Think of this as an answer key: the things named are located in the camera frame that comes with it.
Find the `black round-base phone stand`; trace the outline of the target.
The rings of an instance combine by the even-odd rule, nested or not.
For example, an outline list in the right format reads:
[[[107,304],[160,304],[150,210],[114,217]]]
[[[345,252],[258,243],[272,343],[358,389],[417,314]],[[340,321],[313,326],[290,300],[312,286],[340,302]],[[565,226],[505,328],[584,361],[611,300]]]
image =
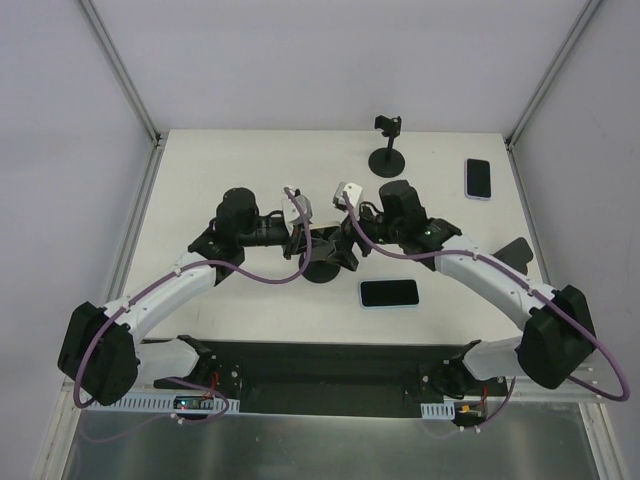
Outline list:
[[[316,255],[304,269],[302,277],[314,284],[326,284],[334,280],[341,267],[332,263],[329,255]]]

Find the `black phone blue case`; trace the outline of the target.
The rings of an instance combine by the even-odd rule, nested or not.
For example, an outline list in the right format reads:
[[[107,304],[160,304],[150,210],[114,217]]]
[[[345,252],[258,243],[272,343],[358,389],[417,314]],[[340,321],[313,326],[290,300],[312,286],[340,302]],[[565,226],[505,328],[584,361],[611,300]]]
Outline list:
[[[420,303],[418,285],[412,279],[362,281],[359,298],[363,308],[414,307]]]

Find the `black phone cream case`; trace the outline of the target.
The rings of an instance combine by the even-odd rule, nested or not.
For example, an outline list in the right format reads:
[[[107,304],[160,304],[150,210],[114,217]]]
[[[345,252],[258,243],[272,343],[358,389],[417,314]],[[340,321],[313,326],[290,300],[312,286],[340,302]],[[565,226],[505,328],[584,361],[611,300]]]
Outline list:
[[[332,235],[340,231],[338,223],[333,222],[326,225],[312,225],[310,227],[312,246],[314,248],[320,248],[331,243]]]

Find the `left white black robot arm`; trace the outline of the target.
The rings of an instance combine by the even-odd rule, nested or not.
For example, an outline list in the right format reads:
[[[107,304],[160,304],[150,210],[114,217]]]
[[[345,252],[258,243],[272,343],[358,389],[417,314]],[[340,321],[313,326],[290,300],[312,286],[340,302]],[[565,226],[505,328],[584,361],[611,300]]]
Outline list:
[[[260,215],[253,192],[233,188],[224,194],[205,231],[163,275],[102,306],[85,302],[76,307],[57,361],[74,382],[75,406],[109,406],[132,387],[157,381],[213,392],[213,355],[200,341],[180,335],[148,343],[146,336],[182,305],[234,273],[265,285],[285,285],[301,277],[313,252],[311,218],[311,203],[298,190],[285,188],[281,209]],[[283,278],[243,268],[246,248],[269,246],[282,247],[285,258],[302,256],[302,264]]]

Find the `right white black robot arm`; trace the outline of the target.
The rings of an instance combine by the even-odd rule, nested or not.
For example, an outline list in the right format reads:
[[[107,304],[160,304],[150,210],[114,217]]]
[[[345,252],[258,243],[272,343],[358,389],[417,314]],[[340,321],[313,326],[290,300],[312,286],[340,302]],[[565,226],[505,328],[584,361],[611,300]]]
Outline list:
[[[379,194],[381,211],[365,205],[357,184],[341,183],[334,194],[335,207],[349,215],[347,233],[365,253],[399,246],[399,259],[460,282],[521,332],[510,339],[475,340],[464,346],[445,370],[455,394],[473,394],[486,380],[500,376],[526,375],[543,388],[556,389],[594,352],[593,324],[580,290],[536,282],[482,252],[458,227],[429,216],[405,180],[384,184]]]

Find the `black phone lavender case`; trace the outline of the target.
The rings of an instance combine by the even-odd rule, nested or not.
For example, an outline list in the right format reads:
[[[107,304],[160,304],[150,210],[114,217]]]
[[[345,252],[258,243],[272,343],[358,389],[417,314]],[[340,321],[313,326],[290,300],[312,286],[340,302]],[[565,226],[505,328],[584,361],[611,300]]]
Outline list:
[[[489,200],[492,197],[491,164],[489,161],[466,160],[465,195],[470,199],[477,200]]]

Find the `black stand on brown disc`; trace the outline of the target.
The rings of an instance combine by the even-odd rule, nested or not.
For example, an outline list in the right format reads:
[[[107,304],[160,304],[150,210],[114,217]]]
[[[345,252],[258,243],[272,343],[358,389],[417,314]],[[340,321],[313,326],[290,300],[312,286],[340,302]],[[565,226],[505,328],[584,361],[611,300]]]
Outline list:
[[[493,256],[523,275],[528,274],[528,266],[534,260],[534,252],[524,237],[514,239]]]

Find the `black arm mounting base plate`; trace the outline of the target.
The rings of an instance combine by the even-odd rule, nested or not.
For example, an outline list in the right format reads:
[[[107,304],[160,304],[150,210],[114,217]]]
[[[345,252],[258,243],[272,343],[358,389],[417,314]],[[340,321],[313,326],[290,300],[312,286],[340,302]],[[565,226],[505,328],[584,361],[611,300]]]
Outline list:
[[[206,341],[204,374],[243,413],[417,418],[442,400],[458,345],[353,345]]]

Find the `left aluminium frame post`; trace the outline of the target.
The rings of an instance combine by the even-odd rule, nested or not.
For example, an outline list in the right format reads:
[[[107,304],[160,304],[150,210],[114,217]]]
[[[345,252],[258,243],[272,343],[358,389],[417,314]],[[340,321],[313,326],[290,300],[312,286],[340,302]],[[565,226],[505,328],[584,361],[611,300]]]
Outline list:
[[[95,3],[91,0],[78,0],[75,4],[146,137],[153,146],[159,145],[162,132],[152,119]]]

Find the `aluminium frame post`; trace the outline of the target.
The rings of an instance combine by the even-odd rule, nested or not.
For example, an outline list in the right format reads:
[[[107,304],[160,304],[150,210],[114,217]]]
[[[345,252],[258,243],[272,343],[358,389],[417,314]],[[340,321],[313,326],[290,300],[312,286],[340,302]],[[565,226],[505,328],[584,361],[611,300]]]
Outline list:
[[[152,119],[95,3],[91,0],[78,0],[75,4],[146,137],[153,146],[159,145],[162,132]]]
[[[525,107],[518,116],[513,128],[505,137],[505,145],[508,151],[512,151],[514,149],[524,134],[529,123],[549,94],[555,81],[563,72],[564,66],[574,53],[582,37],[605,4],[606,2],[604,0],[588,0],[581,6],[575,20],[572,22],[567,34],[552,56],[542,77],[537,82],[533,93],[527,100]]]

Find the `right aluminium frame post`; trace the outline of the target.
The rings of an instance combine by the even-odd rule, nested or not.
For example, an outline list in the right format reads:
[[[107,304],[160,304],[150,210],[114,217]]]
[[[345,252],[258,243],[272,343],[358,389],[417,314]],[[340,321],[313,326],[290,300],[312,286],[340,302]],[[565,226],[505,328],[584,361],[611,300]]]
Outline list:
[[[581,6],[575,20],[572,22],[567,34],[552,56],[542,77],[537,82],[533,93],[527,100],[525,107],[518,116],[513,128],[505,137],[505,145],[508,151],[512,151],[514,149],[524,134],[529,123],[549,94],[555,81],[563,72],[564,66],[574,53],[582,37],[605,4],[606,2],[604,0],[588,0]]]

